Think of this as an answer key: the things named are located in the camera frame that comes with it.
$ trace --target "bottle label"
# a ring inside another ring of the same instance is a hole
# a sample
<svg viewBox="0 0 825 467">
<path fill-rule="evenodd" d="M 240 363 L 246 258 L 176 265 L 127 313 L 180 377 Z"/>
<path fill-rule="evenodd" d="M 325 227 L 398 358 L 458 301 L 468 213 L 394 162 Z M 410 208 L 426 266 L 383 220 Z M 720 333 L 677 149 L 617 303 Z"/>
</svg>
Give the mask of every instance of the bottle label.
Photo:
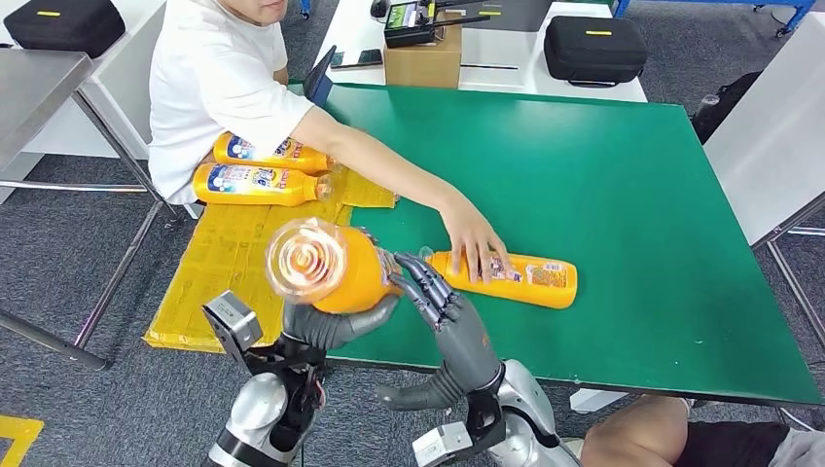
<svg viewBox="0 0 825 467">
<path fill-rule="evenodd" d="M 482 276 L 482 265 L 479 264 L 479 277 Z M 521 274 L 518 271 L 512 271 L 509 274 L 504 269 L 504 262 L 501 257 L 491 253 L 490 254 L 490 278 L 495 280 L 512 280 L 514 282 L 521 282 Z"/>
<path fill-rule="evenodd" d="M 219 164 L 209 173 L 207 187 L 221 193 L 282 192 L 288 178 L 289 170 L 285 169 Z"/>
<path fill-rule="evenodd" d="M 301 149 L 303 147 L 304 145 L 298 141 L 292 138 L 286 138 L 286 140 L 278 146 L 278 149 L 275 150 L 273 156 L 277 158 L 291 157 L 292 159 L 297 159 L 301 155 Z"/>
<path fill-rule="evenodd" d="M 527 283 L 545 285 L 548 287 L 567 287 L 567 269 L 556 262 L 545 263 L 541 267 L 528 265 L 526 268 Z"/>
<path fill-rule="evenodd" d="M 275 149 L 272 156 L 275 158 L 291 157 L 293 159 L 297 159 L 298 156 L 301 155 L 301 149 L 303 147 L 304 145 L 298 141 L 292 138 L 287 138 L 280 144 L 280 146 L 277 147 L 277 149 Z M 233 135 L 233 137 L 230 138 L 230 142 L 227 144 L 227 156 L 231 159 L 254 161 L 255 146 L 249 144 L 249 141 Z"/>
<path fill-rule="evenodd" d="M 233 137 L 230 138 L 229 144 L 227 144 L 227 156 L 231 159 L 253 160 L 255 159 L 255 146 L 233 135 Z"/>
</svg>

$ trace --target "stainless steel table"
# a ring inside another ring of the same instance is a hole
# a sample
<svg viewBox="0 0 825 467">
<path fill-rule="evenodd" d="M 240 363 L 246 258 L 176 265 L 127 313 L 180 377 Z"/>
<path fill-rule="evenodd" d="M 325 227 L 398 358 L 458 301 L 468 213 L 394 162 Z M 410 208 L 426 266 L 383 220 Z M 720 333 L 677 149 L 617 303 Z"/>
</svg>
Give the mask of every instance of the stainless steel table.
<svg viewBox="0 0 825 467">
<path fill-rule="evenodd" d="M 148 193 L 155 199 L 155 203 L 146 214 L 74 342 L 65 341 L 3 309 L 0 309 L 0 326 L 52 348 L 72 360 L 78 360 L 97 370 L 102 370 L 107 368 L 110 362 L 85 350 L 91 334 L 111 302 L 115 290 L 126 274 L 155 216 L 164 207 L 173 215 L 177 213 L 158 194 L 149 176 L 138 165 L 135 157 L 126 150 L 119 136 L 100 118 L 90 101 L 84 96 L 81 84 L 92 68 L 93 63 L 89 57 L 79 52 L 0 51 L 0 101 L 3 102 L 3 111 L 0 112 L 0 169 L 17 156 L 23 146 L 40 131 L 46 121 L 67 99 L 74 99 L 87 118 L 112 146 L 119 159 L 134 175 L 139 185 L 55 184 L 0 180 L 0 187 Z"/>
</svg>

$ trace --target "blue metal frame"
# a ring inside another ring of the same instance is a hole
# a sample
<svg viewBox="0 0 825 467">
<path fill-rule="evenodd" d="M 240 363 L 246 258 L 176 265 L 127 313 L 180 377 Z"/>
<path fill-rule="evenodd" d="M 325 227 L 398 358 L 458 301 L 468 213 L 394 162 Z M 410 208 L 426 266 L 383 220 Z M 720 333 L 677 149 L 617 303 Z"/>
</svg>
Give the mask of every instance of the blue metal frame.
<svg viewBox="0 0 825 467">
<path fill-rule="evenodd" d="M 677 2 L 691 2 L 691 3 L 731 3 L 731 4 L 749 4 L 750 2 L 742 1 L 742 0 L 660 0 L 660 1 L 677 1 Z M 768 5 L 785 5 L 789 7 L 794 7 L 797 10 L 791 19 L 788 21 L 787 24 L 783 28 L 780 28 L 784 33 L 791 32 L 797 28 L 799 22 L 802 18 L 810 11 L 810 8 L 813 7 L 813 4 L 816 3 L 816 0 L 771 0 Z M 618 0 L 616 3 L 616 13 L 614 16 L 616 18 L 621 17 L 625 10 L 628 8 L 630 4 L 630 0 Z"/>
</svg>

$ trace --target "black shorts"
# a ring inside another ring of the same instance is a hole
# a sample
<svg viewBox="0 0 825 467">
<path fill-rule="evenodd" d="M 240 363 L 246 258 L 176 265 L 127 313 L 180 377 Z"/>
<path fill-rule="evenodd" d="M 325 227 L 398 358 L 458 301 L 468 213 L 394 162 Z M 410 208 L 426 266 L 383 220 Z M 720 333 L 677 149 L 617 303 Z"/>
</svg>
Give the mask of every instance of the black shorts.
<svg viewBox="0 0 825 467">
<path fill-rule="evenodd" d="M 789 430 L 782 423 L 688 423 L 688 442 L 674 467 L 768 467 Z"/>
</svg>

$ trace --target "yellow floor tape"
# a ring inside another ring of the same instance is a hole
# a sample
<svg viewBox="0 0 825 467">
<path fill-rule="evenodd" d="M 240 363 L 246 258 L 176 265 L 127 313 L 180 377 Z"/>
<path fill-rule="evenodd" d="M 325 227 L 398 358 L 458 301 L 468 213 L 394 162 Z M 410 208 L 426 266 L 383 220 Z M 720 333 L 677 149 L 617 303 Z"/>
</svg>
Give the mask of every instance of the yellow floor tape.
<svg viewBox="0 0 825 467">
<path fill-rule="evenodd" d="M 44 423 L 31 418 L 0 415 L 0 438 L 9 438 L 12 445 L 0 459 L 0 467 L 18 467 Z"/>
<path fill-rule="evenodd" d="M 344 188 L 326 201 L 296 207 L 208 205 L 143 339 L 153 347 L 223 351 L 200 308 L 232 289 L 258 315 L 264 330 L 261 342 L 272 343 L 281 332 L 283 307 L 264 275 L 264 252 L 272 234 L 304 217 L 349 225 L 352 205 L 395 206 L 394 194 L 355 172 L 334 176 L 334 186 Z"/>
</svg>

